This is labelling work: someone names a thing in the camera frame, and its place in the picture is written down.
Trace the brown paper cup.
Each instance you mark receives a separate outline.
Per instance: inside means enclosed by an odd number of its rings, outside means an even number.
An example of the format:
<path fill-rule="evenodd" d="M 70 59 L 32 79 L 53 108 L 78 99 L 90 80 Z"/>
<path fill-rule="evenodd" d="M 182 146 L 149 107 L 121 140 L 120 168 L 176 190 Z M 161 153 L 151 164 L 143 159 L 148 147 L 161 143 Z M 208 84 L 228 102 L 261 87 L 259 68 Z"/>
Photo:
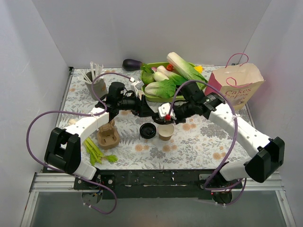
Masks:
<path fill-rule="evenodd" d="M 163 141 L 170 140 L 174 133 L 174 130 L 175 130 L 175 127 L 173 124 L 159 125 L 158 126 L 159 138 Z"/>

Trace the pink paper cake bag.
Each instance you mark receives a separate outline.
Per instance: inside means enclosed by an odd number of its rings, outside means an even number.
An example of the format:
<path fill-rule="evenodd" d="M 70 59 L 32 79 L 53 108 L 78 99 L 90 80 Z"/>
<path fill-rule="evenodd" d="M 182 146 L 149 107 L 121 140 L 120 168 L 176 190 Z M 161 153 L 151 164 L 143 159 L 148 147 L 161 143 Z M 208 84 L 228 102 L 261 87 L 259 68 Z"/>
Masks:
<path fill-rule="evenodd" d="M 212 71 L 208 80 L 205 95 L 219 90 L 232 104 L 235 110 L 240 110 L 265 82 L 259 69 L 247 61 L 230 65 Z"/>

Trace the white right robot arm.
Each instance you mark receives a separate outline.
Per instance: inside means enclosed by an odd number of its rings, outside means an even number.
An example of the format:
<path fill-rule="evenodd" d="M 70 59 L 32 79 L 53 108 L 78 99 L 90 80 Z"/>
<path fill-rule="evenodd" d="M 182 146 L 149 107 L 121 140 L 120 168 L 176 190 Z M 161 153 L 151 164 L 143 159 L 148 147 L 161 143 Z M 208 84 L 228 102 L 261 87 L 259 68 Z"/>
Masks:
<path fill-rule="evenodd" d="M 244 178 L 251 178 L 258 183 L 265 182 L 283 164 L 285 142 L 280 137 L 273 139 L 256 130 L 235 113 L 230 101 L 221 92 L 216 89 L 213 93 L 205 95 L 198 88 L 199 83 L 199 80 L 189 80 L 182 84 L 178 91 L 182 92 L 185 103 L 163 103 L 158 108 L 154 121 L 158 124 L 178 124 L 198 114 L 233 137 L 227 156 L 236 142 L 246 150 L 248 159 L 227 162 L 227 157 L 224 157 L 206 179 L 204 189 L 227 189 L 232 181 Z"/>

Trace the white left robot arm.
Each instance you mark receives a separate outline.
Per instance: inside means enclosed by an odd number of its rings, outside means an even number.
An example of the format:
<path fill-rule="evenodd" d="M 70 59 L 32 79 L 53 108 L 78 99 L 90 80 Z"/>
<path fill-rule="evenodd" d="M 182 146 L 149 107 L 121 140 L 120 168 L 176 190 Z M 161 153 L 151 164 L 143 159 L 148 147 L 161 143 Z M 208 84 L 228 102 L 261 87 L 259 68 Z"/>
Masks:
<path fill-rule="evenodd" d="M 52 130 L 46 148 L 45 162 L 67 174 L 84 178 L 90 189 L 100 186 L 101 178 L 95 174 L 97 169 L 81 159 L 83 142 L 103 125 L 111 122 L 121 110 L 130 110 L 139 117 L 154 116 L 145 95 L 140 90 L 143 82 L 135 81 L 125 93 L 125 85 L 113 82 L 108 90 L 105 103 L 98 103 L 90 113 L 64 129 Z"/>

